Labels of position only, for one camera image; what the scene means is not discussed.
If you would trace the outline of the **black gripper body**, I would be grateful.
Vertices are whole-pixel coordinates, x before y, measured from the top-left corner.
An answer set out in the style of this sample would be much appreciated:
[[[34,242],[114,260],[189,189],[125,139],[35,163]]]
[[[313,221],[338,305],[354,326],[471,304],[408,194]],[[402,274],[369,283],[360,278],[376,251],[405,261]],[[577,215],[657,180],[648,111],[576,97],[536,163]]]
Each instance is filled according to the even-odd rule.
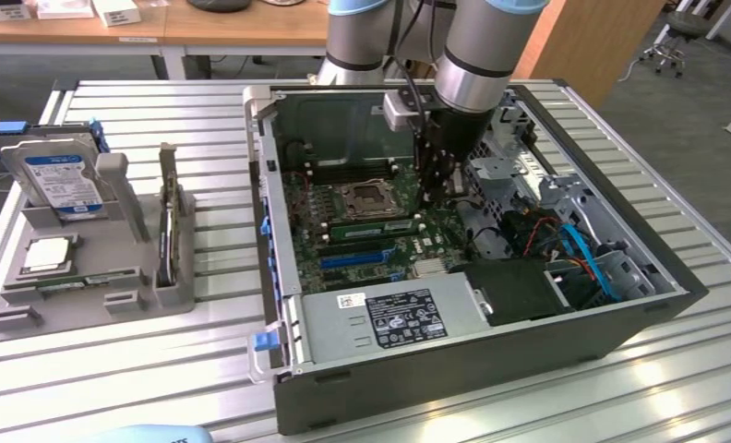
[[[467,113],[453,108],[430,112],[430,143],[434,148],[464,160],[481,142],[495,110]]]

